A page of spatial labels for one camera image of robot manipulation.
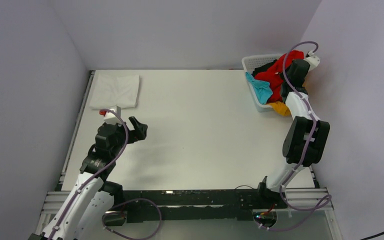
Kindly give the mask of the teal t-shirt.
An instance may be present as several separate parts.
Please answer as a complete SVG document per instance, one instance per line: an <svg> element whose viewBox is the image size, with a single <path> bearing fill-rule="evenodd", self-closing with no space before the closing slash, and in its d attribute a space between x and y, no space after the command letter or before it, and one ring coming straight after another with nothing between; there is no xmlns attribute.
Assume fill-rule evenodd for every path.
<svg viewBox="0 0 384 240"><path fill-rule="evenodd" d="M267 104L269 98L273 95L273 91L270 88L270 83L267 81L255 79L249 72L245 73L245 78L248 83L251 84L251 88L255 93L258 103L262 105Z"/></svg>

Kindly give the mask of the yellow t-shirt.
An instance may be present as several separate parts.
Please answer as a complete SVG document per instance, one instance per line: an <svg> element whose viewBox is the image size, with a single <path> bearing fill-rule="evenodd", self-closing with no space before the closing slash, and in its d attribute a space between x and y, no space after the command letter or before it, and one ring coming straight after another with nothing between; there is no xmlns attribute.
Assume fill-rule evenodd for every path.
<svg viewBox="0 0 384 240"><path fill-rule="evenodd" d="M285 103L281 101L270 102L270 103L267 103L267 105L270 106L274 110L274 112L276 112L277 114L283 117L291 116L290 109L286 106Z"/></svg>

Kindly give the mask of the white plastic laundry basket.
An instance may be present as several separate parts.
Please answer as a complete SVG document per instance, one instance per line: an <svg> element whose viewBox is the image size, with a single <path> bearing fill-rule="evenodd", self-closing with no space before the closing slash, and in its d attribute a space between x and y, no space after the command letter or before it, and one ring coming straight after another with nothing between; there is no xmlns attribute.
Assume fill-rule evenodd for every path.
<svg viewBox="0 0 384 240"><path fill-rule="evenodd" d="M282 56L282 54L279 54L279 53L245 56L241 60L243 71L245 73L251 74L255 70L255 68L261 67L265 64L268 64L268 63L271 63L275 60L278 60L281 56ZM253 101L253 104L254 104L256 110L259 113L273 112L274 110L270 105L260 104L253 86L247 80L245 80L245 81L248 85L248 88L249 88L249 91L251 94L251 98L252 98L252 101Z"/></svg>

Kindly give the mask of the folded white t-shirt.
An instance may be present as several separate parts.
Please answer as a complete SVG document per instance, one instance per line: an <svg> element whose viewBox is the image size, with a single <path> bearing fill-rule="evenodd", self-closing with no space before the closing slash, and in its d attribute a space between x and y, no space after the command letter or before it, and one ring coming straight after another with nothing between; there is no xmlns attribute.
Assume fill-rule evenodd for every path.
<svg viewBox="0 0 384 240"><path fill-rule="evenodd" d="M100 74L95 80L89 107L93 110L118 106L134 108L138 102L141 77L139 75L111 76Z"/></svg>

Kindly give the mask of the red t-shirt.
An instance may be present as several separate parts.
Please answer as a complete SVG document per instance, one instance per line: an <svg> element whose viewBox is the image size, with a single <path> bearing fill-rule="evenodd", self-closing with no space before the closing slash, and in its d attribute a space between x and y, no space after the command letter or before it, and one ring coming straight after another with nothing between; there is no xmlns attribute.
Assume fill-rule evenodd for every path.
<svg viewBox="0 0 384 240"><path fill-rule="evenodd" d="M282 55L277 62L271 66L266 72L260 72L254 78L256 80L261 80L265 82L269 82L269 86L273 92L273 95L269 98L267 103L273 102L282 102L282 97L280 95L281 85L284 82L281 78L281 74L283 72L283 61L285 55Z"/></svg>

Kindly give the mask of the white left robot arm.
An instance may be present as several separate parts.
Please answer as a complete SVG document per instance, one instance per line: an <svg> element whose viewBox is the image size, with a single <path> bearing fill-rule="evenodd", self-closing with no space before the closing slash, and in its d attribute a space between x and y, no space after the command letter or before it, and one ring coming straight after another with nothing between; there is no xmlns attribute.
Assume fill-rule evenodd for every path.
<svg viewBox="0 0 384 240"><path fill-rule="evenodd" d="M129 121L133 129L118 117L105 120L98 128L95 143L82 162L73 189L49 224L29 239L79 240L99 215L123 205L122 186L107 179L126 146L145 140L148 130L148 125L134 116Z"/></svg>

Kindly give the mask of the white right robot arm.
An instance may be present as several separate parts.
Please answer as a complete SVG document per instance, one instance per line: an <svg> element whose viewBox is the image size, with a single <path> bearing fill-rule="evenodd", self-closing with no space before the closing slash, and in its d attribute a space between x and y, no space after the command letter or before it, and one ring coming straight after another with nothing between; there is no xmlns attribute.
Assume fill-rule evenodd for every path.
<svg viewBox="0 0 384 240"><path fill-rule="evenodd" d="M274 201L279 202L291 180L322 158L330 124L314 113L303 86L310 68L306 60L294 59L280 75L283 80L280 95L290 110L292 124L282 145L284 164L258 185L255 200L262 208L269 207Z"/></svg>

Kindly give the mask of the black t-shirt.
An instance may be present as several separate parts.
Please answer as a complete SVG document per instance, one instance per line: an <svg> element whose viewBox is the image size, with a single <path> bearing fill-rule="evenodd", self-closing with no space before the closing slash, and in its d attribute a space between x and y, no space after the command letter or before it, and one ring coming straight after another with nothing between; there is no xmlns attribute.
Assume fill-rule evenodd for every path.
<svg viewBox="0 0 384 240"><path fill-rule="evenodd" d="M273 66L275 63L277 62L277 60L273 60L269 63L266 63L262 66L259 66L259 67L256 67L253 72L252 72L252 76L255 77L257 74L259 73L263 73L263 72L266 72L271 66Z"/></svg>

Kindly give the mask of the aluminium frame rail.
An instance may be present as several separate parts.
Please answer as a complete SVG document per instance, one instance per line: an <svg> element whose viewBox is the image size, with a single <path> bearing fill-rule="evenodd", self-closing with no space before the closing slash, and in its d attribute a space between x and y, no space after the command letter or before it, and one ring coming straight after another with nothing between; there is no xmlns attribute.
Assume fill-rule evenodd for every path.
<svg viewBox="0 0 384 240"><path fill-rule="evenodd" d="M285 191L288 202L295 207L312 207L328 194L326 188L289 188ZM259 199L251 188L218 190L125 190L125 200L145 198L161 207L226 206L268 208L271 205Z"/></svg>

